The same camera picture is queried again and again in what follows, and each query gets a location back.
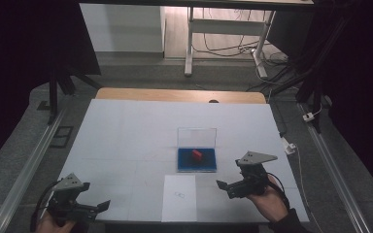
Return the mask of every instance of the red object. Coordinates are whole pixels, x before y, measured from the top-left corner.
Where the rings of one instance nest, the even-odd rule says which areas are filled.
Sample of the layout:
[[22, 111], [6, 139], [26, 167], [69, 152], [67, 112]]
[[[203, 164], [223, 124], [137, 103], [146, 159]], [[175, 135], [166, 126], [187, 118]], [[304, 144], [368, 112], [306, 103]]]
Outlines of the red object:
[[193, 160], [200, 162], [202, 160], [202, 153], [198, 150], [192, 150]]

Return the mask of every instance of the blue tray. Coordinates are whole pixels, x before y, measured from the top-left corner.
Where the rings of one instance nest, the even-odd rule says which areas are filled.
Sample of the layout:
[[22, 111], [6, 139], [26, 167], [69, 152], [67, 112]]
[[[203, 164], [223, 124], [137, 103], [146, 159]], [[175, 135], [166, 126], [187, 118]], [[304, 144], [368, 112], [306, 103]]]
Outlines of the blue tray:
[[[202, 160], [195, 161], [192, 151], [202, 153]], [[217, 161], [214, 149], [178, 149], [178, 172], [216, 172]]]

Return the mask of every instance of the cable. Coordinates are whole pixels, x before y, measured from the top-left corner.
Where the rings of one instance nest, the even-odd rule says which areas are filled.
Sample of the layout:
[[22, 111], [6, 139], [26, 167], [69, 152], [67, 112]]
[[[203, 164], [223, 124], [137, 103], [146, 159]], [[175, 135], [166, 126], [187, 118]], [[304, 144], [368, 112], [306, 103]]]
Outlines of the cable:
[[[242, 13], [243, 13], [244, 10], [238, 10], [238, 11], [240, 11], [240, 16], [239, 17], [242, 17]], [[212, 18], [211, 9], [210, 8], [209, 8], [208, 12], [209, 12], [210, 18]], [[250, 20], [251, 12], [252, 12], [252, 10], [250, 10], [250, 13], [248, 15], [248, 19], [247, 20]], [[202, 8], [202, 18], [205, 18], [205, 8]], [[256, 48], [256, 46], [249, 47], [249, 48], [241, 48], [241, 47], [246, 47], [246, 46], [249, 46], [249, 45], [252, 45], [252, 44], [255, 44], [255, 43], [258, 42], [258, 41], [255, 41], [255, 42], [251, 42], [251, 43], [248, 43], [248, 44], [245, 44], [244, 46], [242, 46], [242, 42], [244, 40], [244, 36], [242, 36], [241, 41], [240, 41], [240, 43], [239, 43], [238, 46], [228, 47], [228, 48], [221, 48], [221, 49], [210, 49], [208, 47], [208, 44], [207, 44], [206, 33], [203, 33], [203, 34], [204, 34], [204, 44], [205, 44], [205, 48], [207, 50], [206, 51], [204, 51], [204, 50], [197, 50], [193, 45], [192, 45], [192, 48], [195, 51], [197, 51], [197, 52], [205, 52], [205, 53], [209, 53], [209, 54], [217, 55], [217, 56], [237, 56], [237, 55], [243, 54], [246, 50], [254, 49], [254, 48]], [[236, 49], [236, 48], [239, 50], [239, 52], [238, 53], [234, 53], [234, 54], [229, 54], [229, 55], [225, 55], [225, 54], [220, 54], [220, 53], [214, 52], [214, 51], [220, 51], [220, 50], [232, 50], [232, 49]]]
[[[292, 70], [294, 70], [293, 67], [291, 66], [286, 66], [285, 68], [283, 68], [283, 70], [280, 71], [280, 73], [278, 73], [273, 79], [271, 79], [271, 81], [278, 81], [280, 80], [284, 75], [286, 75], [287, 73], [291, 72]], [[295, 74], [293, 74], [292, 76], [290, 76], [286, 81], [284, 81], [283, 83], [286, 83], [286, 82], [289, 82], [293, 79], [296, 79], [296, 76]], [[265, 87], [263, 87], [259, 92], [262, 92], [264, 89], [266, 89], [270, 84], [266, 85]]]
[[272, 81], [272, 79], [275, 79], [276, 77], [278, 77], [278, 75], [279, 75], [280, 73], [282, 73], [283, 70], [285, 70], [287, 67], [284, 67], [284, 68], [283, 68], [283, 69], [278, 73], [278, 75], [274, 76], [274, 78], [271, 79], [271, 81], [267, 81], [267, 80], [263, 79], [263, 78], [260, 76], [260, 74], [258, 73], [258, 66], [259, 66], [260, 64], [262, 64], [262, 62], [260, 62], [259, 64], [257, 64], [256, 67], [255, 67], [255, 74], [256, 74], [256, 76], [257, 76], [261, 81], [263, 81], [264, 83], [269, 83], [269, 84], [284, 84], [284, 83], [278, 83], [278, 82]]
[[316, 113], [314, 113], [313, 116], [319, 114], [321, 112], [321, 110], [322, 110], [322, 104], [320, 104], [320, 109]]
[[269, 58], [267, 59], [266, 56], [265, 56], [265, 52], [261, 52], [263, 58], [261, 57], [261, 60], [265, 62], [265, 64], [271, 66], [271, 67], [276, 67], [276, 66], [280, 66], [280, 65], [287, 65], [288, 64], [288, 61], [287, 60], [281, 60], [281, 59], [277, 59], [277, 60], [274, 60], [274, 59], [271, 59], [271, 57], [275, 54], [279, 54], [279, 53], [283, 53], [281, 51], [278, 51], [278, 52], [274, 52], [272, 54], [269, 55]]
[[205, 88], [204, 86], [202, 86], [202, 85], [200, 85], [200, 84], [196, 84], [195, 86], [198, 87], [198, 88], [201, 88], [201, 89], [203, 89], [203, 90], [208, 90], [207, 88]]
[[299, 146], [295, 144], [295, 147], [296, 147], [296, 152], [298, 154], [299, 177], [301, 180], [301, 189], [302, 189], [302, 194], [304, 195], [305, 204], [307, 204], [307, 208], [311, 214], [311, 217], [314, 219], [315, 224], [318, 226], [318, 228], [320, 229], [320, 232], [322, 233], [321, 227], [318, 224], [317, 219], [315, 218], [313, 212], [311, 211], [310, 204], [308, 203], [307, 195], [305, 194], [304, 182], [303, 182], [303, 177], [302, 177], [301, 155], [299, 153]]
[[330, 32], [333, 30], [333, 28], [335, 28], [334, 25], [329, 25], [327, 28], [325, 28], [325, 30], [322, 30], [323, 33], [320, 39], [317, 42], [315, 42], [312, 46], [310, 46], [307, 51], [303, 52], [302, 55], [294, 58], [290, 62], [290, 64], [296, 67], [298, 66], [298, 64], [302, 66], [304, 65], [304, 63], [309, 63], [309, 61], [306, 60], [310, 60], [311, 56], [313, 56], [316, 53], [317, 49], [329, 38]]
[[[289, 67], [284, 67], [277, 75], [275, 75], [273, 78], [271, 78], [271, 81], [274, 81], [275, 79], [277, 79], [277, 77], [279, 77], [279, 76], [282, 76], [282, 75], [284, 75], [284, 74], [286, 74], [287, 73], [287, 69], [288, 69]], [[263, 84], [265, 84], [265, 83], [260, 83], [260, 84], [257, 84], [257, 85], [253, 85], [253, 86], [250, 86], [250, 87], [248, 87], [245, 91], [246, 92], [248, 92], [248, 91], [250, 91], [250, 90], [252, 90], [252, 89], [254, 89], [254, 88], [257, 88], [257, 87], [259, 87], [259, 86], [261, 86], [261, 85], [263, 85]]]
[[272, 92], [272, 89], [269, 89], [268, 101], [266, 102], [267, 104], [269, 104], [269, 99], [271, 98], [271, 92]]
[[57, 182], [53, 182], [51, 183], [50, 185], [48, 185], [44, 192], [41, 194], [41, 196], [39, 197], [39, 200], [38, 202], [36, 203], [36, 207], [35, 207], [35, 211], [33, 212], [32, 216], [31, 216], [31, 222], [30, 222], [30, 231], [31, 232], [35, 232], [36, 230], [36, 222], [38, 220], [38, 212], [40, 210], [43, 210], [44, 208], [41, 208], [41, 204], [42, 204], [42, 201], [44, 200], [45, 196], [47, 195], [48, 191], [50, 191], [50, 189], [57, 185], [58, 183], [60, 183], [60, 181], [57, 181]]
[[283, 183], [281, 182], [281, 180], [272, 173], [266, 173], [266, 174], [273, 176], [280, 183], [281, 190], [283, 191], [283, 193], [286, 194], [286, 190], [284, 189], [284, 186], [283, 186]]

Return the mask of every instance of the white cable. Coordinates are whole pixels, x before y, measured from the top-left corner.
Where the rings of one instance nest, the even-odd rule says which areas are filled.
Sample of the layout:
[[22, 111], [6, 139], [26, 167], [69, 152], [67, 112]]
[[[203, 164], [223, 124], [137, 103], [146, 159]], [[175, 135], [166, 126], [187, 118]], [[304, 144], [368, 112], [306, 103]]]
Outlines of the white cable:
[[261, 61], [259, 64], [257, 64], [256, 66], [255, 66], [255, 74], [256, 74], [256, 77], [257, 78], [259, 78], [261, 81], [263, 81], [264, 83], [270, 83], [270, 84], [283, 84], [283, 83], [276, 83], [276, 82], [270, 82], [270, 81], [267, 81], [267, 80], [265, 80], [265, 79], [263, 79], [260, 75], [259, 75], [259, 73], [258, 73], [258, 66], [261, 64], [261, 63], [263, 63], [264, 61]]
[[313, 116], [319, 114], [321, 112], [321, 110], [322, 110], [322, 104], [320, 105], [320, 109], [316, 113], [314, 113]]
[[321, 227], [318, 224], [317, 219], [315, 218], [313, 212], [311, 211], [310, 204], [308, 203], [308, 200], [307, 200], [307, 195], [305, 194], [304, 182], [303, 182], [303, 179], [302, 179], [301, 155], [299, 153], [299, 146], [297, 144], [295, 144], [295, 146], [296, 146], [296, 152], [298, 154], [299, 176], [300, 176], [300, 180], [301, 180], [301, 189], [302, 189], [302, 194], [304, 195], [305, 204], [307, 204], [308, 211], [310, 212], [311, 217], [314, 219], [315, 224], [318, 226], [318, 228], [320, 229], [320, 232], [322, 233]]

